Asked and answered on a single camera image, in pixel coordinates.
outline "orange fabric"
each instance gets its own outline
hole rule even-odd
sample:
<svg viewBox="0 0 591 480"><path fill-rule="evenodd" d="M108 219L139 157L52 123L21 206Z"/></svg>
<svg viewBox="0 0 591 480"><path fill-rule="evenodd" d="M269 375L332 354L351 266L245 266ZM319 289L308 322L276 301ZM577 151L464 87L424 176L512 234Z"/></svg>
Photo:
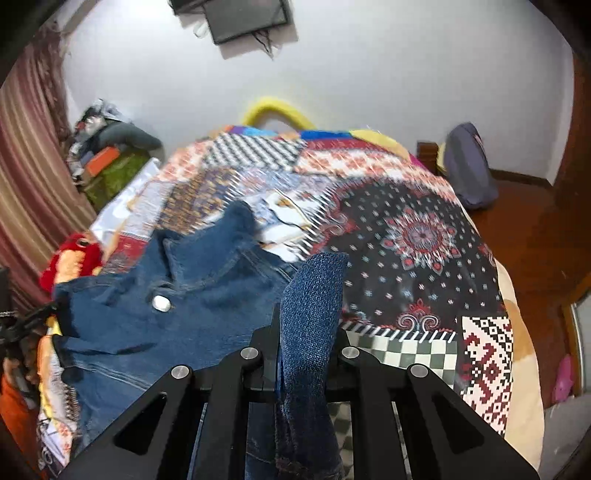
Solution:
<svg viewBox="0 0 591 480"><path fill-rule="evenodd" d="M111 162L113 162L113 160L118 157L119 150L117 150L115 147L103 148L90 159L90 161L86 164L85 170L93 177L96 177L103 170L103 168L110 165Z"/></svg>
<svg viewBox="0 0 591 480"><path fill-rule="evenodd" d="M21 394L7 381L6 375L3 375L0 415L27 462L37 473L39 473L36 438L38 414L38 409L27 408Z"/></svg>

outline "green bag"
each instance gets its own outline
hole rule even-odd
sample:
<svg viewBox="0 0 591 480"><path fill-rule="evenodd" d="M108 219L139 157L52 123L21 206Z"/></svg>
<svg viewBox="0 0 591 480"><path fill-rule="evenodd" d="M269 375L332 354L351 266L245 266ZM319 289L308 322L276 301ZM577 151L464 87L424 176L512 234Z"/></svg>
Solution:
<svg viewBox="0 0 591 480"><path fill-rule="evenodd" d="M130 148L91 179L83 192L95 212L99 213L107 203L115 198L133 180L149 159L150 154L147 151Z"/></svg>

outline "checkered pattern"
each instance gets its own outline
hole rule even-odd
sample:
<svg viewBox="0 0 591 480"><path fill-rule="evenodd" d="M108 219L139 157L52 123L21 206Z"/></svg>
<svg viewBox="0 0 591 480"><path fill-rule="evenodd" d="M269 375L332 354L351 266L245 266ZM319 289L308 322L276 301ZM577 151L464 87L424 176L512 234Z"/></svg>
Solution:
<svg viewBox="0 0 591 480"><path fill-rule="evenodd" d="M249 135L221 134L202 163L207 167L256 167L291 171L303 140L272 140Z"/></svg>
<svg viewBox="0 0 591 480"><path fill-rule="evenodd" d="M406 368L412 364L423 364L435 372L450 387L454 386L457 362L457 342L433 340L388 340L385 337L370 337L348 332L349 343L357 346L378 358L380 362L392 367ZM396 405L392 403L398 423L398 434L404 455L407 473L410 473L408 455ZM351 426L351 408L348 402L329 404L330 418L335 426L335 435L339 443L340 457L345 468L345 478L353 478L353 433Z"/></svg>

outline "white wall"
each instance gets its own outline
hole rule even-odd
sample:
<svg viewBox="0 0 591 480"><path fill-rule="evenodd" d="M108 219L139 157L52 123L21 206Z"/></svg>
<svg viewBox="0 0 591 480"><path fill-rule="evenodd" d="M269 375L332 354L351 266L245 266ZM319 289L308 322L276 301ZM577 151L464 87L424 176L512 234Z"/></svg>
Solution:
<svg viewBox="0 0 591 480"><path fill-rule="evenodd" d="M492 168L547 177L560 164L569 49L527 0L293 0L292 8L297 35L274 34L287 41L271 60L252 38L222 48L196 38L166 0L101 0L70 38L71 98L80 109L98 97L115 102L167 153L239 122L271 95L319 128L369 125L411 151L472 121Z"/></svg>

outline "denim fabric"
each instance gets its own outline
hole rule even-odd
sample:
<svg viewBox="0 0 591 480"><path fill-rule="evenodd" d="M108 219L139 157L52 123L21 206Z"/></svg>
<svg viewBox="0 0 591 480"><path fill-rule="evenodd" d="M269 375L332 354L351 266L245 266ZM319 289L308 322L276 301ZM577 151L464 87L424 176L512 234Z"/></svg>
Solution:
<svg viewBox="0 0 591 480"><path fill-rule="evenodd" d="M315 255L296 273L254 237L250 208L233 202L208 230L184 238L156 231L127 274L58 288L72 318L53 341L78 394L81 447L172 366L208 367L246 346L281 300L278 402L251 406L246 478L342 477L324 384L347 255ZM154 309L155 295L172 308Z"/></svg>
<svg viewBox="0 0 591 480"><path fill-rule="evenodd" d="M343 475L324 385L347 260L346 254L311 257L283 293L275 420L282 479L337 480Z"/></svg>
<svg viewBox="0 0 591 480"><path fill-rule="evenodd" d="M273 305L296 272L262 250L252 212L233 202L213 227L180 237L156 231L127 274L82 277L56 289L70 322L53 342L80 403L88 445L172 366L200 369L248 345L271 323ZM172 307L152 307L156 295Z"/></svg>

